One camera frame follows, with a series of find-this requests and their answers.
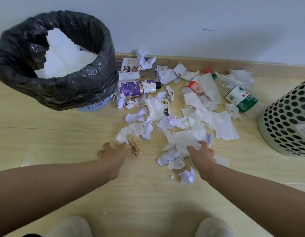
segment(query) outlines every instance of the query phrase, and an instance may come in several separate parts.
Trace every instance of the white wall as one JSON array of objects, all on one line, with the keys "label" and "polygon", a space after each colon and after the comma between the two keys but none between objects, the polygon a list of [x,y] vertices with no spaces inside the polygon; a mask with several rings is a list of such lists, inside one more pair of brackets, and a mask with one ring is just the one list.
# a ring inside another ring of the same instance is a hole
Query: white wall
[{"label": "white wall", "polygon": [[116,52],[305,64],[305,0],[0,0],[0,33],[56,10],[102,20]]}]

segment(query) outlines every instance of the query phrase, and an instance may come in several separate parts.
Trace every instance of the black garbage bag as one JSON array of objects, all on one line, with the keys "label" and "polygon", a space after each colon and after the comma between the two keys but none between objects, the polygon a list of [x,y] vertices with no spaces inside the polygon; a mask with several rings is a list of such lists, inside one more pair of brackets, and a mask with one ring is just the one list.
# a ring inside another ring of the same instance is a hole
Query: black garbage bag
[{"label": "black garbage bag", "polygon": [[[44,67],[47,31],[53,28],[98,57],[64,77],[38,78],[34,70]],[[0,81],[53,110],[100,102],[114,92],[118,78],[110,31],[94,16],[72,11],[41,13],[1,34]]]}]

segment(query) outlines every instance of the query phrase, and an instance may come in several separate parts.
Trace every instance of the gray trash can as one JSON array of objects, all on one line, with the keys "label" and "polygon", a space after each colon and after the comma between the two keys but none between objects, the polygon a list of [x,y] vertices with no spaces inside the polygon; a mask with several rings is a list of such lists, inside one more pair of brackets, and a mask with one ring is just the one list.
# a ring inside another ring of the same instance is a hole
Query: gray trash can
[{"label": "gray trash can", "polygon": [[262,112],[258,126],[264,140],[276,151],[305,156],[305,82]]}]

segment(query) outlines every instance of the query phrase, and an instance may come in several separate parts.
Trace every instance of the hand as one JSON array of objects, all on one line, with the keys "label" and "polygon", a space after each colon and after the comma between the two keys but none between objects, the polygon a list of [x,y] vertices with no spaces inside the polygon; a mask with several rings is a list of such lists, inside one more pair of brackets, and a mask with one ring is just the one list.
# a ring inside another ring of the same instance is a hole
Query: hand
[{"label": "hand", "polygon": [[112,148],[111,143],[107,142],[103,145],[103,150],[97,153],[99,160],[108,166],[107,174],[110,179],[117,178],[125,160],[126,150],[126,143],[120,144],[117,148]]},{"label": "hand", "polygon": [[207,171],[206,167],[216,163],[216,160],[214,159],[215,152],[210,149],[205,141],[200,141],[199,143],[201,144],[199,150],[196,150],[193,146],[188,146],[187,150],[190,153],[192,163],[199,171],[199,175],[202,179],[205,179],[205,172]]}]

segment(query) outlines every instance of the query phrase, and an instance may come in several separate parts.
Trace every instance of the white shoe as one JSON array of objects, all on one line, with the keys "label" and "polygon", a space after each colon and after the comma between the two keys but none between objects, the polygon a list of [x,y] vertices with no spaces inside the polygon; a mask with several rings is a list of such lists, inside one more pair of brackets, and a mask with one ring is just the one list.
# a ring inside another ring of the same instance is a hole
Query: white shoe
[{"label": "white shoe", "polygon": [[75,215],[52,227],[45,237],[92,237],[92,232],[87,220]]},{"label": "white shoe", "polygon": [[224,221],[207,217],[200,223],[195,237],[236,237],[236,235]]}]

